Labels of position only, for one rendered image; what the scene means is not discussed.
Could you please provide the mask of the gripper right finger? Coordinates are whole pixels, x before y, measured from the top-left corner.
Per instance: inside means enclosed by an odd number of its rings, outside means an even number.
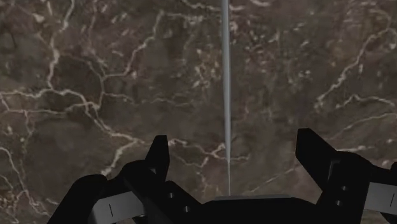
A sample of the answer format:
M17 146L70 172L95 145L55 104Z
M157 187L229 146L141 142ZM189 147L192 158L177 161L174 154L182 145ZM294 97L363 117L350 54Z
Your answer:
M324 224L360 224L365 209L397 224L397 162L378 167L336 150L310 128L298 129L295 155L321 189L316 207Z

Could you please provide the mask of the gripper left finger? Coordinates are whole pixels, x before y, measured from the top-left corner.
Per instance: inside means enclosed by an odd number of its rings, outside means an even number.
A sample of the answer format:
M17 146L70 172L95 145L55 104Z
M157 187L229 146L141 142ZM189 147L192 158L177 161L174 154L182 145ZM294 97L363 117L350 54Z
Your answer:
M201 204L166 179L168 139L154 138L146 157L123 166L115 178L91 174L77 179L47 224L200 224Z

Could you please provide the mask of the thin grey tapered rod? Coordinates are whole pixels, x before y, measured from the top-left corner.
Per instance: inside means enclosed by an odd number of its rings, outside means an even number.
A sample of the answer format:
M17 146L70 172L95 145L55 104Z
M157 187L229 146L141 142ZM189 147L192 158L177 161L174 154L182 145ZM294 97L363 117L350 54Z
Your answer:
M228 195L231 195L231 93L230 93L230 31L229 0L221 0L221 46L223 70L223 104L225 150L228 174Z

